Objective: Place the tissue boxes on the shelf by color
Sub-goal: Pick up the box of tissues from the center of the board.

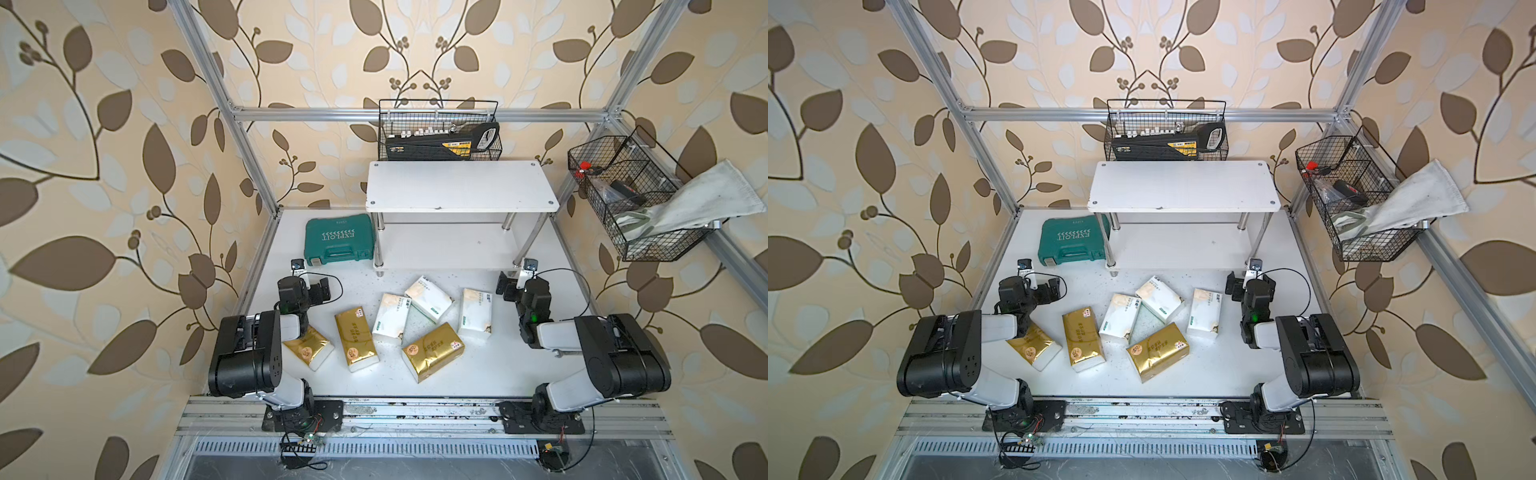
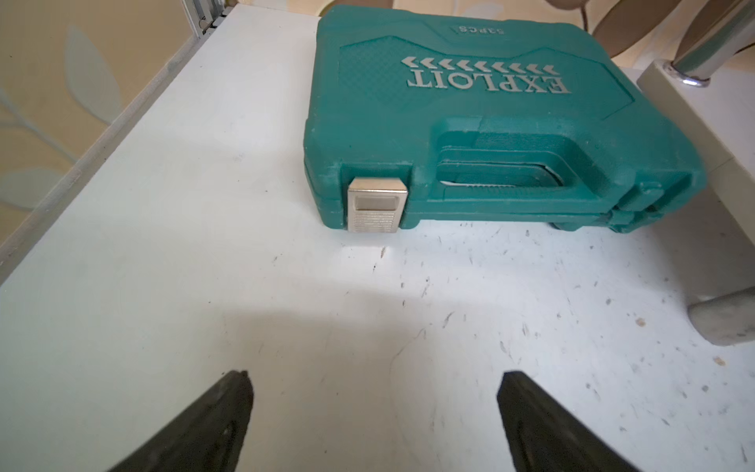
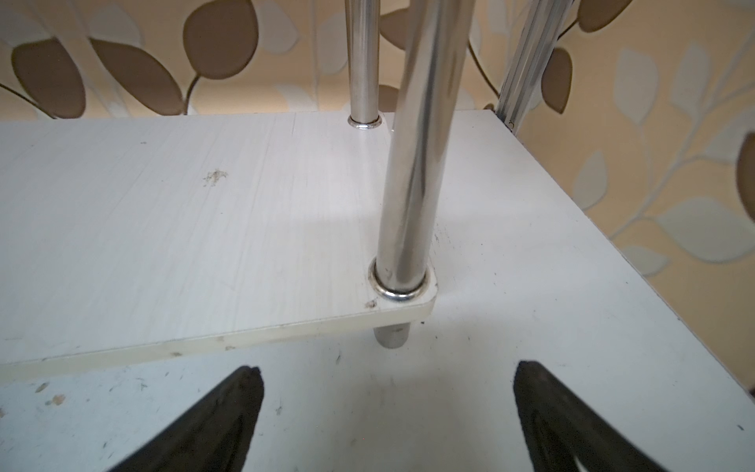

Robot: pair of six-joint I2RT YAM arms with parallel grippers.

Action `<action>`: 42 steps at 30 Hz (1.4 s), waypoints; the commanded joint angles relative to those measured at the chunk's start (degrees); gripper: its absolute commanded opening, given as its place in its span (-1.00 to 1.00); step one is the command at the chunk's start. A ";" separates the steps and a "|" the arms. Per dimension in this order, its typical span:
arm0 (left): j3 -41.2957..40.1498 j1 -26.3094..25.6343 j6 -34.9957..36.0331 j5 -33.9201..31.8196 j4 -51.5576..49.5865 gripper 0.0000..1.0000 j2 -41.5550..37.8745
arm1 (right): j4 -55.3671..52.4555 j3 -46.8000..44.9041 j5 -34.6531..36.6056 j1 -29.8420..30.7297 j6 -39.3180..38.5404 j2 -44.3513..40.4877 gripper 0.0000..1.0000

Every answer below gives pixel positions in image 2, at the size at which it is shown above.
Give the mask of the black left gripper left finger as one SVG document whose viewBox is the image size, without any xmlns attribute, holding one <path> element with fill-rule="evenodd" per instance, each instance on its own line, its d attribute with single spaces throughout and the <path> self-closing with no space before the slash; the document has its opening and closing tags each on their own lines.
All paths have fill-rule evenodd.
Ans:
<svg viewBox="0 0 755 472">
<path fill-rule="evenodd" d="M 230 371 L 114 471 L 234 471 L 254 405 L 246 371 Z"/>
</svg>

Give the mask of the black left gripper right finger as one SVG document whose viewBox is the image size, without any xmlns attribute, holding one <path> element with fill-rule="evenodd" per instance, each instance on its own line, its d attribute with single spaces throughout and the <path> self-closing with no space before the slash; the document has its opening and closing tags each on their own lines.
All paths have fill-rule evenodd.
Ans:
<svg viewBox="0 0 755 472">
<path fill-rule="evenodd" d="M 503 374 L 497 404 L 517 471 L 635 471 L 521 371 Z"/>
</svg>

